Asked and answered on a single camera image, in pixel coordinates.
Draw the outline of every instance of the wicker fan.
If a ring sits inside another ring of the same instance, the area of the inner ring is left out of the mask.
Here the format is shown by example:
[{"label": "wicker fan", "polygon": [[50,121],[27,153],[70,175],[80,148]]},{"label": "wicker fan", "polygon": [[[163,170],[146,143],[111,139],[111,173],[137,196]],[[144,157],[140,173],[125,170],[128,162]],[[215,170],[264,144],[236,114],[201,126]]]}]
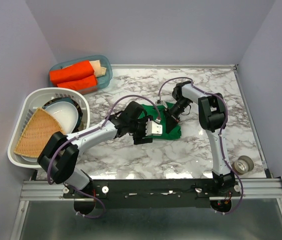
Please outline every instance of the wicker fan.
[{"label": "wicker fan", "polygon": [[38,108],[25,126],[14,153],[30,158],[38,158],[50,137],[64,130],[47,111]]}]

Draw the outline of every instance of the gray wall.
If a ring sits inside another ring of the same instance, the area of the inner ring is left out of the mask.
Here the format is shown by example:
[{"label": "gray wall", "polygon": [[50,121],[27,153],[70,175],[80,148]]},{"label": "gray wall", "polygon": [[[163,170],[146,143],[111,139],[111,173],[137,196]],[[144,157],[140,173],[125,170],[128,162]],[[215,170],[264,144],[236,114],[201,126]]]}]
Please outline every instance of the gray wall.
[{"label": "gray wall", "polygon": [[0,240],[9,239],[23,179],[7,146],[28,93],[47,86],[56,60],[24,0],[0,0]]},{"label": "gray wall", "polygon": [[282,0],[244,54],[239,76],[268,166],[282,176]]},{"label": "gray wall", "polygon": [[237,64],[274,0],[26,0],[58,62]]}]

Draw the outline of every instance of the blue plastic container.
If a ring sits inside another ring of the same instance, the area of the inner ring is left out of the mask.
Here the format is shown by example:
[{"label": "blue plastic container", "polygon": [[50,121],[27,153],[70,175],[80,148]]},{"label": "blue plastic container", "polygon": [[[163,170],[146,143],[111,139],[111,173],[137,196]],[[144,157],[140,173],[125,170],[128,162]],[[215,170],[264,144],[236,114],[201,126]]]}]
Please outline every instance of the blue plastic container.
[{"label": "blue plastic container", "polygon": [[[70,65],[73,65],[73,64],[76,64],[76,63],[79,63],[79,62],[82,62],[82,61],[86,61],[86,60],[89,60],[89,61],[100,60],[100,64],[101,64],[102,67],[106,68],[106,72],[105,72],[104,76],[100,76],[100,77],[96,78],[97,79],[97,85],[96,86],[89,87],[89,88],[86,88],[86,89],[81,89],[81,90],[78,90],[77,92],[79,92],[81,94],[88,94],[88,93],[92,93],[92,92],[95,92],[97,90],[106,88],[110,84],[110,80],[112,79],[112,68],[111,68],[109,60],[105,56],[102,56],[102,55],[93,55],[93,56],[78,58],[78,59],[71,60],[71,61],[65,61],[65,62],[59,63],[57,65],[54,65],[50,69],[50,71],[63,69],[63,68],[66,68]],[[49,82],[50,82],[51,87],[56,87],[52,84],[52,82],[50,80],[49,80]]]}]

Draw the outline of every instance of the green cloth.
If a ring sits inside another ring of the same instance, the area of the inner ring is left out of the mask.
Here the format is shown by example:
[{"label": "green cloth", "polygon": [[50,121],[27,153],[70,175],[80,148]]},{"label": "green cloth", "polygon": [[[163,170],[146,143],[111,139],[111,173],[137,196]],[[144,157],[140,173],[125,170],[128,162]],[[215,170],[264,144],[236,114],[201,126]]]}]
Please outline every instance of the green cloth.
[{"label": "green cloth", "polygon": [[[168,108],[171,108],[174,105],[174,103],[166,102],[166,105]],[[148,106],[148,105],[142,104],[142,107],[144,107],[148,115],[153,116],[154,120],[158,117],[158,112],[152,105]],[[165,106],[161,105],[161,106],[157,106],[157,108],[159,109],[159,112],[161,115],[160,124],[163,126],[163,133],[161,136],[151,136],[151,138],[165,139],[165,140],[179,139],[181,137],[181,127],[177,125],[175,128],[172,129],[172,131],[169,134],[166,133],[166,116],[163,113],[165,110]],[[142,113],[139,118],[143,118],[144,116],[145,114]]]}]

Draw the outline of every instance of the white plastic basket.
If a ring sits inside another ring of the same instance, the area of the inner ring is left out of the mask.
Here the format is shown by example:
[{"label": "white plastic basket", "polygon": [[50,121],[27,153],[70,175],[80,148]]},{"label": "white plastic basket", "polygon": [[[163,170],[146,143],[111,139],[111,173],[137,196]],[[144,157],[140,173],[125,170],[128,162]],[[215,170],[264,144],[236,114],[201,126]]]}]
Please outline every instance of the white plastic basket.
[{"label": "white plastic basket", "polygon": [[15,154],[13,151],[18,143],[21,133],[28,121],[30,120],[32,114],[37,108],[41,108],[48,101],[60,98],[60,97],[70,97],[76,101],[83,113],[82,122],[84,129],[88,128],[90,125],[90,109],[87,100],[78,92],[60,88],[60,87],[47,87],[41,88],[32,92],[24,100],[24,104],[17,120],[10,144],[7,149],[7,156],[11,163],[22,168],[28,169],[40,169],[41,166],[37,162],[30,162],[24,160],[20,155]]}]

